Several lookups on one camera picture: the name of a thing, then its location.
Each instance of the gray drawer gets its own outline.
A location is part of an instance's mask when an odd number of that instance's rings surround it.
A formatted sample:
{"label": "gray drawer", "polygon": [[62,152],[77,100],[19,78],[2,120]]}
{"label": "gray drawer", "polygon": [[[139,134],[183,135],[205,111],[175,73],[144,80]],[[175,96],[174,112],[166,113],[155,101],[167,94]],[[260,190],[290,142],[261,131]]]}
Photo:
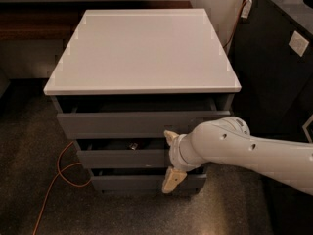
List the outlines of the gray drawer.
{"label": "gray drawer", "polygon": [[[161,190],[165,175],[97,176],[91,181],[96,190]],[[206,181],[206,174],[188,175],[177,190],[199,189]]]}
{"label": "gray drawer", "polygon": [[78,140],[82,150],[77,156],[84,168],[163,168],[170,165],[164,138],[138,141],[142,142],[138,150],[126,150],[136,140]]}
{"label": "gray drawer", "polygon": [[228,116],[228,111],[68,113],[58,121],[68,139],[163,137],[165,129],[188,133],[198,124]]}

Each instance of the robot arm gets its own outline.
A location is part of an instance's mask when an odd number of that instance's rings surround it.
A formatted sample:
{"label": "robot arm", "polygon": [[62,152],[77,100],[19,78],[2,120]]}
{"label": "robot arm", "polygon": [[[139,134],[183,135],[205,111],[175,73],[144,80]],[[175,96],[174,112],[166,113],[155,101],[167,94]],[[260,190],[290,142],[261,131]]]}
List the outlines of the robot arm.
{"label": "robot arm", "polygon": [[167,170],[163,192],[169,193],[187,171],[214,162],[237,165],[313,195],[313,145],[250,136],[246,123],[225,117],[198,125],[188,135],[165,131],[174,168]]}

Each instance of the drawer front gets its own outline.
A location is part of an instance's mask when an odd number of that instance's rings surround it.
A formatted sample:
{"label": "drawer front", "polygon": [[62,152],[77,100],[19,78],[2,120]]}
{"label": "drawer front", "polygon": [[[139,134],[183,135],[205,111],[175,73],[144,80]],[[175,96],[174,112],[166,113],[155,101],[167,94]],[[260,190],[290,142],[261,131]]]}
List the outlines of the drawer front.
{"label": "drawer front", "polygon": [[160,168],[170,165],[164,150],[78,151],[84,168]]}
{"label": "drawer front", "polygon": [[188,133],[228,111],[58,114],[68,139],[163,137],[165,129]]}
{"label": "drawer front", "polygon": [[[91,181],[96,190],[127,191],[127,190],[161,190],[165,175],[149,176],[97,176]],[[206,174],[188,175],[177,189],[202,188],[206,181]]]}

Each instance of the dark concrete floor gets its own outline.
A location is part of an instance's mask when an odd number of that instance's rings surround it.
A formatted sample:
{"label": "dark concrete floor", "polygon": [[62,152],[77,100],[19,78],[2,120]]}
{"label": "dark concrete floor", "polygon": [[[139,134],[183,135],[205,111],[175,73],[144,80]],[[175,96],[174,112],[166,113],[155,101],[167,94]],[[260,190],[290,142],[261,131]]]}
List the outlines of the dark concrete floor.
{"label": "dark concrete floor", "polygon": [[[69,141],[42,84],[13,82],[0,106],[0,234],[31,234]],[[73,148],[63,165],[72,162]],[[66,175],[77,183],[88,178],[80,166]],[[37,234],[273,234],[258,174],[211,164],[207,176],[192,197],[107,195],[58,179]]]}

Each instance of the white table top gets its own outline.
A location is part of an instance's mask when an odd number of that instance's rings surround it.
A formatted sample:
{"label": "white table top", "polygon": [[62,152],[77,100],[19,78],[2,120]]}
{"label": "white table top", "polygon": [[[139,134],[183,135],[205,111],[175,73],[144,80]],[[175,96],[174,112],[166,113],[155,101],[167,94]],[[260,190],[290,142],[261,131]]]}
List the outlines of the white table top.
{"label": "white table top", "polygon": [[86,11],[46,95],[238,92],[204,9]]}

